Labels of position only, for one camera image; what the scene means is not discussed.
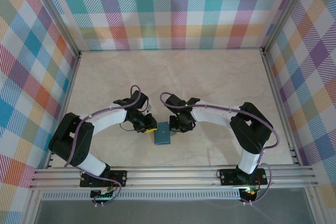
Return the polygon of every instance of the marble-patterned floor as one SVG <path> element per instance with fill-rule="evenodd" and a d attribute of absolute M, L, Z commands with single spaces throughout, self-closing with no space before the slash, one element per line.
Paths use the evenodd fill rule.
<path fill-rule="evenodd" d="M 75 114 L 91 113 L 114 100 L 129 97 L 137 84 L 149 96 L 158 122 L 170 111 L 159 101 L 163 91 L 184 100 L 197 97 L 221 105 L 252 102 L 281 137 L 262 161 L 292 164 L 288 144 L 258 50 L 161 50 L 84 52 L 68 107 Z M 130 123 L 123 127 L 131 129 Z M 272 145 L 272 135 L 266 143 Z M 93 154 L 111 166 L 237 164 L 241 147 L 231 129 L 197 123 L 192 132 L 171 137 L 170 145 L 154 145 L 153 134 L 123 131 L 118 125 L 92 139 Z M 53 166 L 63 166 L 55 158 Z"/>

